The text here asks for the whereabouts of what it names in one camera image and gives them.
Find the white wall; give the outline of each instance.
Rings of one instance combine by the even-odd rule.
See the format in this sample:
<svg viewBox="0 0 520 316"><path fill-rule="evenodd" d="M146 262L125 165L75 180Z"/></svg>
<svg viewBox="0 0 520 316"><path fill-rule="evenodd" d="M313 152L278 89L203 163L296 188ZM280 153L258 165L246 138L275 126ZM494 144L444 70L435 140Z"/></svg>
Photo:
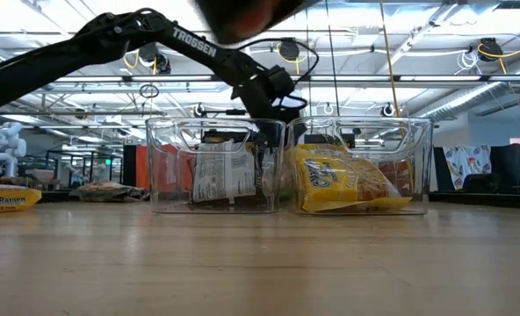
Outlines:
<svg viewBox="0 0 520 316"><path fill-rule="evenodd" d="M507 146L510 138L520 138L520 106L486 117L469 116L473 145Z"/></svg>
<svg viewBox="0 0 520 316"><path fill-rule="evenodd" d="M440 121L434 130L434 147L471 145L467 113L459 114L455 120Z"/></svg>

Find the food bag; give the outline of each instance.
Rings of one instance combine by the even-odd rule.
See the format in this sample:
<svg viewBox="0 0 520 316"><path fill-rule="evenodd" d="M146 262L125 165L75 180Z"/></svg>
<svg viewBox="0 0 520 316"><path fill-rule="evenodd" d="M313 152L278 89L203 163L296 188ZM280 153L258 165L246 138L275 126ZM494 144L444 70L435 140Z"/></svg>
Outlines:
<svg viewBox="0 0 520 316"><path fill-rule="evenodd" d="M14 185L0 185L0 212L24 211L41 200L41 191Z"/></svg>
<svg viewBox="0 0 520 316"><path fill-rule="evenodd" d="M372 162L351 157L343 147L298 145L293 149L300 208L311 213L402 209L402 197Z"/></svg>
<svg viewBox="0 0 520 316"><path fill-rule="evenodd" d="M260 142L247 142L243 145L228 140L200 144L194 172L192 202L228 199L230 204L234 204L236 198L264 198L264 150Z"/></svg>
<svg viewBox="0 0 520 316"><path fill-rule="evenodd" d="M83 202L140 202L149 199L147 190L112 181L85 184L76 190L76 195Z"/></svg>

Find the clear plastic bin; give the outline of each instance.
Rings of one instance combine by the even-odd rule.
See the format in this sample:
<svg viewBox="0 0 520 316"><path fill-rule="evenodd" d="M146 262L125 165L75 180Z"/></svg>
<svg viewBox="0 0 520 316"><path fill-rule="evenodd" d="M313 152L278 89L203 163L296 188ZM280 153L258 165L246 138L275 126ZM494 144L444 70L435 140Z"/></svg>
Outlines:
<svg viewBox="0 0 520 316"><path fill-rule="evenodd" d="M309 215L426 214L432 130L425 118L294 120L285 170L292 170L295 209Z"/></svg>
<svg viewBox="0 0 520 316"><path fill-rule="evenodd" d="M278 209L285 124L269 119L147 120L153 212Z"/></svg>

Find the wooden table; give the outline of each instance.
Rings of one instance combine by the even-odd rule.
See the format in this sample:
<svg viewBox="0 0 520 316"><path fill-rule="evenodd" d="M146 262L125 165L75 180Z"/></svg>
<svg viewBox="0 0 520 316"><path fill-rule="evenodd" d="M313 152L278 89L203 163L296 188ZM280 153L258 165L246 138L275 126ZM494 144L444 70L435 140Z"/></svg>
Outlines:
<svg viewBox="0 0 520 316"><path fill-rule="evenodd" d="M0 315L520 315L520 210L0 214Z"/></svg>

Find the ramen package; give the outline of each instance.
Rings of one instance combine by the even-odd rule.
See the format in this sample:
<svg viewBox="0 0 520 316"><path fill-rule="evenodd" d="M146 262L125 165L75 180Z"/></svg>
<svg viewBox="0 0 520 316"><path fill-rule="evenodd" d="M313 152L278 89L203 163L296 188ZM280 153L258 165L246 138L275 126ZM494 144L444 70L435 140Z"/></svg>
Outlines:
<svg viewBox="0 0 520 316"><path fill-rule="evenodd" d="M332 145L299 145L293 150L299 203L310 213L371 213L402 209L402 197L372 162L352 158Z"/></svg>
<svg viewBox="0 0 520 316"><path fill-rule="evenodd" d="M0 212L24 211L41 199L41 191L14 185L0 185Z"/></svg>

